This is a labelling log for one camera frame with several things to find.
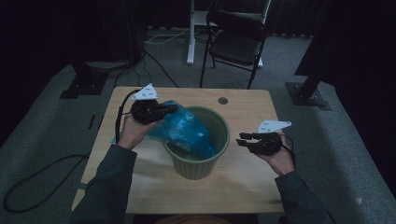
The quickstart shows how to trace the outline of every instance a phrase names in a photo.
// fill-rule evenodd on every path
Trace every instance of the chair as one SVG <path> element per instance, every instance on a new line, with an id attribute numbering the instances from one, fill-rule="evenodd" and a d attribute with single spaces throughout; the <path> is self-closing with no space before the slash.
<path id="1" fill-rule="evenodd" d="M 214 32 L 210 24 L 216 24 L 221 31 L 213 39 Z M 262 48 L 267 32 L 261 21 L 220 10 L 209 11 L 206 15 L 208 38 L 205 46 L 204 64 L 202 66 L 200 88 L 204 81 L 207 53 L 215 62 L 225 63 L 251 72 L 247 88 L 256 76 Z"/>

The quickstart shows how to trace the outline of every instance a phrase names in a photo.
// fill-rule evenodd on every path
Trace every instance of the sleeve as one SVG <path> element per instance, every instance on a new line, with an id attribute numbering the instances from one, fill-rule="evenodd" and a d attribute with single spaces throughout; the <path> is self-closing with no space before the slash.
<path id="1" fill-rule="evenodd" d="M 325 206 L 306 188 L 297 172 L 276 178 L 276 185 L 289 224 L 324 222 Z"/>
<path id="2" fill-rule="evenodd" d="M 123 223 L 136 153 L 112 145 L 69 223 Z"/>

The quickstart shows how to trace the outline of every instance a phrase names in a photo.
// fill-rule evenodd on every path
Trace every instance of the green bucket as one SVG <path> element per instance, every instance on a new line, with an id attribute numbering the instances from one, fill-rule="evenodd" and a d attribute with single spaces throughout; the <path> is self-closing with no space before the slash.
<path id="1" fill-rule="evenodd" d="M 187 179 L 197 180 L 210 175 L 216 161 L 227 149 L 230 143 L 230 128 L 225 119 L 211 108 L 201 105 L 186 108 L 209 130 L 209 140 L 215 148 L 215 155 L 206 160 L 198 160 L 174 144 L 164 144 L 164 147 L 172 157 L 175 170 Z"/>

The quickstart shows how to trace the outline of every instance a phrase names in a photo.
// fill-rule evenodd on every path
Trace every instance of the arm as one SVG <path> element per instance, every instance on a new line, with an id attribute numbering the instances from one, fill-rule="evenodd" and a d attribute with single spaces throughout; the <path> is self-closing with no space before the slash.
<path id="1" fill-rule="evenodd" d="M 283 145 L 290 148 L 284 136 Z M 305 186 L 294 168 L 290 153 L 281 148 L 273 156 L 258 155 L 268 162 L 279 175 L 276 185 L 285 210 L 288 222 L 291 223 L 323 223 L 326 217 L 326 208 L 321 201 Z"/>
<path id="2" fill-rule="evenodd" d="M 125 116 L 120 141 L 100 163 L 70 223 L 123 223 L 137 156 L 132 149 L 155 124 L 142 125 L 131 114 Z"/>

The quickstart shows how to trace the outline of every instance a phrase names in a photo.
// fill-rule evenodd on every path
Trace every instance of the blue plastic bag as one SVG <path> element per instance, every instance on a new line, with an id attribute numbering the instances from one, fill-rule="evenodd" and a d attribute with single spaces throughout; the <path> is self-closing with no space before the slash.
<path id="1" fill-rule="evenodd" d="M 209 141 L 209 130 L 193 113 L 175 101 L 165 105 L 178 105 L 176 113 L 168 114 L 151 129 L 147 137 L 165 144 L 172 143 L 201 160 L 215 155 L 215 149 Z"/>

